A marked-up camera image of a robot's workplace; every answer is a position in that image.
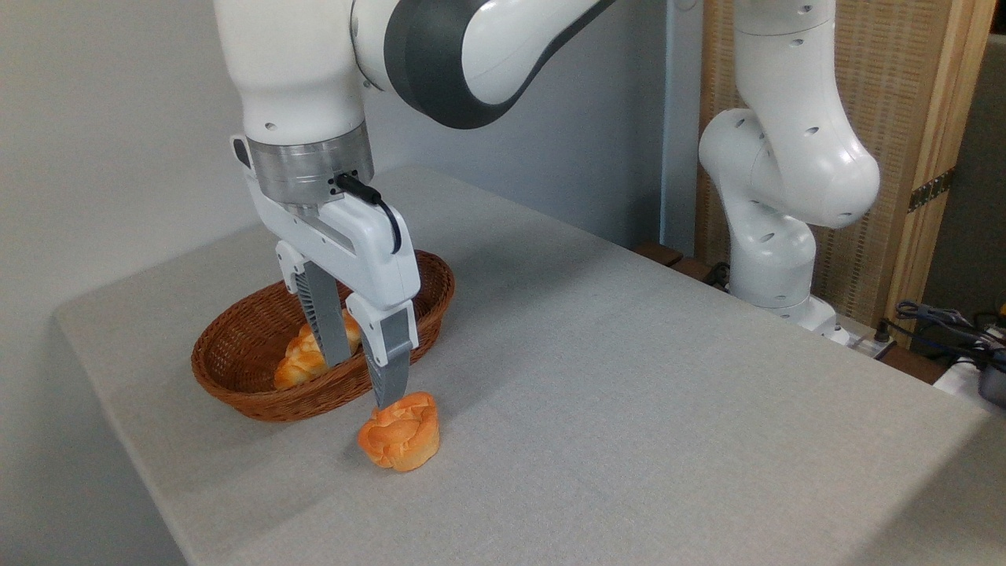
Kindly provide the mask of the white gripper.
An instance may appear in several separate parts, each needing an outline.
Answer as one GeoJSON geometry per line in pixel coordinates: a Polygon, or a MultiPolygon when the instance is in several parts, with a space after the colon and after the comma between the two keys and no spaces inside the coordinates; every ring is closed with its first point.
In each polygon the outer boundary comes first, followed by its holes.
{"type": "Polygon", "coordinates": [[[402,400],[410,355],[418,347],[413,297],[420,290],[416,255],[397,211],[400,246],[387,212],[342,194],[319,207],[277,203],[259,188],[247,138],[231,137],[234,154],[263,225],[283,241],[277,258],[288,292],[299,298],[328,366],[352,357],[337,280],[352,292],[346,305],[362,327],[362,345],[377,407],[402,400]]]}

